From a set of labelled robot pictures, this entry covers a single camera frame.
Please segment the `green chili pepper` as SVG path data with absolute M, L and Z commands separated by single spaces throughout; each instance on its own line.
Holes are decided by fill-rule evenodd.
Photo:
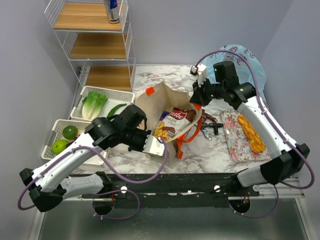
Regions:
M 118 105 L 116 105 L 116 106 L 114 106 L 110 111 L 109 111 L 109 113 L 107 114 L 107 117 L 109 118 L 109 117 L 112 117 L 115 113 L 116 113 L 116 111 L 118 110 L 118 109 L 120 109 L 120 108 L 122 108 L 122 107 L 125 107 L 127 104 L 126 103 L 121 103 L 121 104 L 118 104 Z

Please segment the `beige canvas tote bag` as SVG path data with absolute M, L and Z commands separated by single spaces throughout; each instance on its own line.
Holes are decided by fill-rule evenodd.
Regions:
M 148 87 L 136 100 L 146 114 L 146 126 L 155 138 L 164 138 L 168 157 L 165 165 L 172 168 L 183 158 L 183 145 L 191 142 L 200 128 L 202 107 L 190 103 L 186 92 L 173 90 L 164 82 Z

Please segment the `green lettuce leaf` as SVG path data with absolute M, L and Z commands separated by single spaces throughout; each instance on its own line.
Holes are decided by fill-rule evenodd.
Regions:
M 97 91 L 90 91 L 82 100 L 81 116 L 86 120 L 95 119 L 102 111 L 108 97 Z

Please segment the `green lime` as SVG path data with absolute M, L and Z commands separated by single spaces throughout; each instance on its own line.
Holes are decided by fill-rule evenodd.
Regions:
M 74 140 L 78 136 L 78 128 L 68 125 L 62 130 L 62 136 L 67 140 Z

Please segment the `braided golden bread loaf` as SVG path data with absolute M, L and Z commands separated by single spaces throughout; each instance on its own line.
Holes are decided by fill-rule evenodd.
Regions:
M 241 114 L 237 117 L 237 120 L 249 140 L 249 147 L 251 151 L 254 153 L 263 152 L 266 149 L 266 146 L 250 122 Z

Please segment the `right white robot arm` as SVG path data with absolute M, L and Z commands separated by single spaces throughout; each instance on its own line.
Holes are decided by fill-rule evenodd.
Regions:
M 276 185 L 298 173 L 305 165 L 309 147 L 305 143 L 298 144 L 283 130 L 251 83 L 239 83 L 233 62 L 219 62 L 213 68 L 216 83 L 210 83 L 205 65 L 191 67 L 190 73 L 197 80 L 192 85 L 190 102 L 204 107 L 212 99 L 223 99 L 253 126 L 271 157 L 264 164 L 238 172 L 230 183 L 230 191 L 241 196 L 248 187 L 266 183 Z

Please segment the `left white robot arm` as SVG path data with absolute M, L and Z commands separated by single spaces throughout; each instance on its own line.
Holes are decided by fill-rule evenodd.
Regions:
M 107 197 L 112 183 L 106 174 L 96 172 L 71 178 L 69 174 L 88 159 L 119 144 L 127 145 L 130 151 L 142 152 L 151 132 L 145 128 L 139 129 L 138 125 L 146 121 L 146 114 L 134 104 L 127 106 L 120 114 L 97 117 L 52 160 L 36 169 L 23 169 L 19 175 L 33 205 L 40 212 L 47 212 L 67 198 L 94 194 Z

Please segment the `white perforated basket rear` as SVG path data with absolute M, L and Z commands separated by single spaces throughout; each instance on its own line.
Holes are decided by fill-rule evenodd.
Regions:
M 81 90 L 79 94 L 79 100 L 75 102 L 75 105 L 71 110 L 70 118 L 72 120 L 88 121 L 86 118 L 82 117 L 82 108 L 83 108 L 83 100 L 85 97 L 88 96 L 89 92 L 97 92 L 100 94 L 104 94 L 108 98 L 108 101 L 104 104 L 103 108 L 101 109 L 97 117 L 106 117 L 108 113 L 111 111 L 111 109 L 113 109 L 115 106 L 119 104 L 126 104 L 126 106 L 123 106 L 116 111 L 116 114 L 119 114 L 123 111 L 125 107 L 133 104 L 135 99 L 135 94 L 133 92 L 87 85 Z

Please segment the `white perforated basket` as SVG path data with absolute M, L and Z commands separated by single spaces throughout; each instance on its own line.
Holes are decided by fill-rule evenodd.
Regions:
M 63 137 L 63 129 L 67 126 L 74 126 L 78 129 L 78 134 L 80 135 L 86 129 L 86 127 L 90 124 L 90 121 L 76 121 L 76 120 L 66 120 L 66 119 L 58 119 L 55 121 L 50 136 L 47 142 L 44 145 L 41 158 L 46 161 L 50 161 L 53 159 L 56 154 L 52 151 L 52 145 L 55 141 L 64 139 Z M 105 162 L 97 155 L 91 157 L 89 160 L 84 162 L 82 167 L 92 167 L 92 168 L 105 168 Z
M 133 104 L 135 99 L 135 94 L 133 92 L 87 85 L 81 90 L 79 94 L 79 100 L 75 102 L 75 105 L 71 110 L 70 118 L 72 120 L 88 121 L 86 118 L 82 117 L 82 108 L 83 108 L 83 100 L 85 97 L 88 96 L 89 92 L 97 92 L 100 94 L 104 94 L 108 98 L 108 101 L 104 104 L 103 108 L 101 109 L 97 117 L 106 117 L 108 113 L 111 111 L 111 109 L 113 109 L 115 106 L 119 104 L 126 104 L 126 106 L 123 106 L 116 111 L 116 114 L 119 114 L 123 111 L 125 107 Z

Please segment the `black pipe tee fitting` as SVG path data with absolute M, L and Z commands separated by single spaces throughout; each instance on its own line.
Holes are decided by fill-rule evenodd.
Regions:
M 213 132 L 214 132 L 214 135 L 218 135 L 219 134 L 219 128 L 222 128 L 224 126 L 223 123 L 218 123 L 218 122 L 211 122 L 211 123 L 206 123 L 206 122 L 203 122 L 201 124 L 201 130 L 204 130 L 206 128 L 213 128 Z

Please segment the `red white snack packet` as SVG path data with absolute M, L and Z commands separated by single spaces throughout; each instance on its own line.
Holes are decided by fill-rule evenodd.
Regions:
M 162 114 L 154 131 L 155 138 L 164 138 L 166 142 L 179 136 L 181 132 L 194 120 L 195 110 L 173 108 Z

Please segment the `silver open-end wrench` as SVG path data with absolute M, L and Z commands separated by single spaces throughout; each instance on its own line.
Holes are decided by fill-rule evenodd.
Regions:
M 200 128 L 200 131 L 202 132 L 202 134 L 203 134 L 203 136 L 204 136 L 204 138 L 205 138 L 206 140 L 209 140 L 209 141 L 210 141 L 210 140 L 212 140 L 212 137 L 215 136 L 212 131 L 206 130 L 204 127 L 201 127 L 201 128 Z

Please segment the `floral pattern tray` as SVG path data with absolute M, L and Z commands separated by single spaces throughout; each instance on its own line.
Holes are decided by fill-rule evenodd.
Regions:
M 270 160 L 267 148 L 263 152 L 255 153 L 250 149 L 249 139 L 238 123 L 240 114 L 234 110 L 221 112 L 221 120 L 232 160 L 235 162 L 258 162 Z

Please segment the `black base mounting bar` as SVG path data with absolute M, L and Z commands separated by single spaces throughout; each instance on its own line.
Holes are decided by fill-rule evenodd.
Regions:
M 103 176 L 107 195 L 82 194 L 92 199 L 99 211 L 107 207 L 116 209 L 141 208 L 227 208 L 229 199 L 242 199 L 245 195 L 258 197 L 252 187 L 242 188 L 235 183 L 233 173 L 162 173 L 154 180 L 132 184 L 115 174 Z

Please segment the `white perforated basket front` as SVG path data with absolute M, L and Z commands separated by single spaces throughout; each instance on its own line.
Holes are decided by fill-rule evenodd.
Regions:
M 55 121 L 50 136 L 47 142 L 44 145 L 41 158 L 46 161 L 50 161 L 53 159 L 56 154 L 52 151 L 52 145 L 55 141 L 64 139 L 63 137 L 63 129 L 67 126 L 74 126 L 78 129 L 78 134 L 80 135 L 86 129 L 86 127 L 90 124 L 90 121 L 76 121 L 76 120 L 66 120 L 66 119 L 58 119 Z M 91 157 L 89 160 L 84 162 L 82 167 L 92 167 L 92 168 L 105 168 L 105 162 L 97 155 Z

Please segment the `silver blue drink can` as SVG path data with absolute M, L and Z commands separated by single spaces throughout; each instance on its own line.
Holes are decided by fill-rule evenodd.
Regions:
M 120 15 L 117 0 L 104 0 L 103 3 L 106 9 L 108 21 L 111 24 L 118 23 L 120 21 Z

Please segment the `dark red handled tool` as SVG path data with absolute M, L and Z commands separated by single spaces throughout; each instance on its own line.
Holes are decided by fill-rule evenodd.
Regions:
M 218 122 L 218 120 L 215 117 L 211 116 L 204 109 L 202 109 L 201 121 L 204 123 L 206 120 L 210 120 L 213 123 Z

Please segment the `aluminium rail frame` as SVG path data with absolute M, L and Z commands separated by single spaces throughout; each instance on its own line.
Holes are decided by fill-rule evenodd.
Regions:
M 38 240 L 315 240 L 304 194 L 269 184 L 231 190 L 229 173 L 66 178 L 51 193 L 31 191 Z

